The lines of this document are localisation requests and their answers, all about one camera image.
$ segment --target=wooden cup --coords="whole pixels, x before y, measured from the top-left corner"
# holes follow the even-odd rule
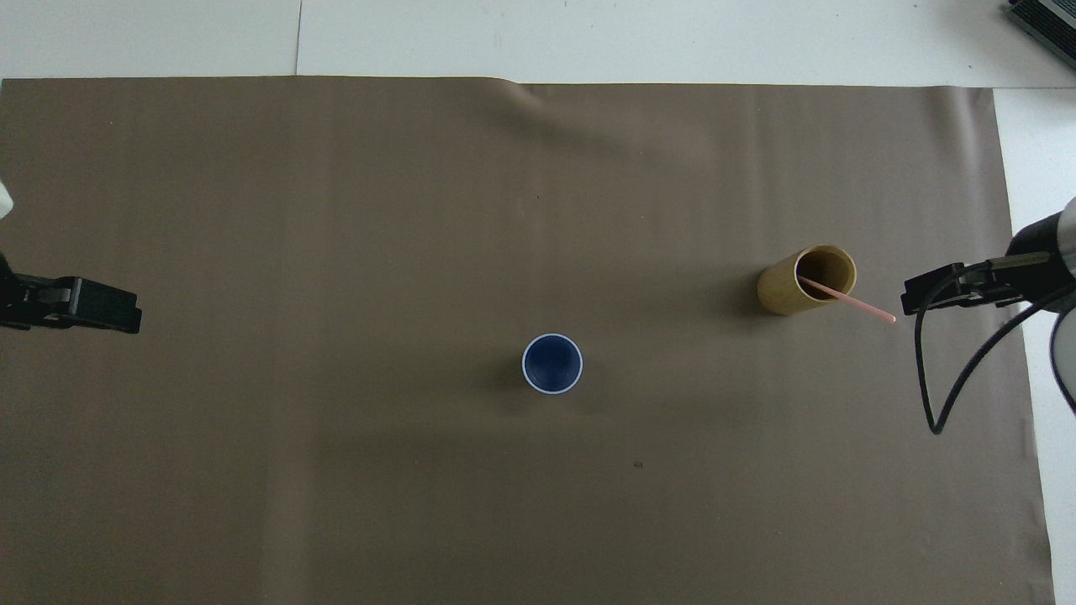
[[[855,286],[855,263],[836,245],[805,248],[759,276],[759,300],[762,306],[778,315],[792,315],[836,300],[801,283],[797,276],[850,294]]]

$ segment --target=blue cup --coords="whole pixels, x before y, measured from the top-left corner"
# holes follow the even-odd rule
[[[523,377],[540,393],[560,395],[582,375],[583,354],[567,336],[543,334],[523,350]]]

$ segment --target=brown mat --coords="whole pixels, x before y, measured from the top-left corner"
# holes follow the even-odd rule
[[[5,604],[1052,601],[1019,337],[935,437],[910,321],[753,294],[1003,253],[989,90],[5,81],[0,174],[15,270],[145,312],[0,334]]]

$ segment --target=cable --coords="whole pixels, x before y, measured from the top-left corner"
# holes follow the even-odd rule
[[[940,294],[946,286],[967,273],[990,270],[992,266],[993,263],[986,261],[983,263],[977,263],[975,265],[964,267],[953,275],[947,276],[945,279],[938,281],[938,283],[936,283],[934,287],[926,293],[923,297],[923,304],[916,312],[916,368],[919,372],[919,393],[923,399],[923,411],[926,413],[926,425],[930,427],[931,433],[935,435],[942,434],[942,430],[945,428],[946,420],[948,420],[949,413],[952,411],[952,406],[955,403],[957,397],[960,395],[961,390],[963,390],[967,379],[972,376],[972,372],[975,371],[975,368],[978,367],[982,358],[987,356],[987,353],[989,353],[1002,338],[1005,338],[1008,333],[1013,332],[1018,325],[1023,323],[1024,320],[1034,315],[1044,307],[1051,305],[1052,302],[1060,300],[1064,296],[1067,296],[1072,292],[1076,291],[1076,283],[1065,284],[1031,305],[1020,313],[1016,314],[1009,321],[1005,322],[1005,324],[999,328],[997,332],[995,332],[990,338],[987,339],[986,342],[982,343],[981,347],[979,347],[975,354],[972,355],[972,358],[968,360],[964,369],[962,369],[960,375],[957,377],[957,381],[953,383],[952,389],[949,391],[949,395],[946,397],[945,404],[942,406],[942,412],[935,420],[934,410],[931,408],[930,392],[926,386],[926,370],[923,368],[923,318],[926,315],[926,310],[934,302],[934,299],[937,298],[938,294]]]

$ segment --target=white robot part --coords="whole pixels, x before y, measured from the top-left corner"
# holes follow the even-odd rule
[[[14,207],[15,202],[11,200],[11,195],[4,188],[3,181],[0,181],[0,219],[3,219]]]

